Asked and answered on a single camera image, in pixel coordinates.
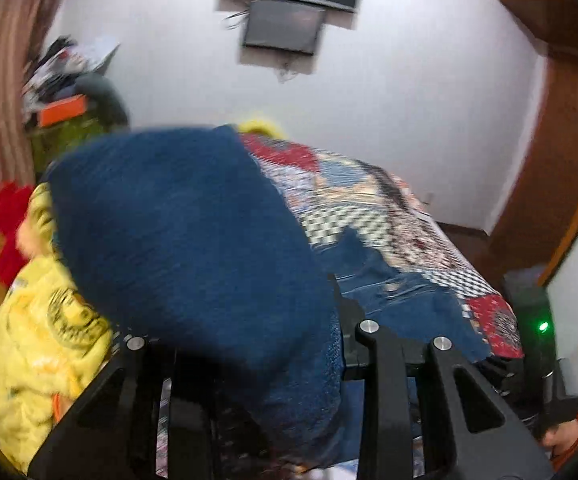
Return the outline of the orange sleeved right forearm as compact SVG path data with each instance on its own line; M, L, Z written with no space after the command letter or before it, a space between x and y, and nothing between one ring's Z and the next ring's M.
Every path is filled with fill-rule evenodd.
M549 452L554 471L560 470L578 449L578 413L574 419L548 428L539 442Z

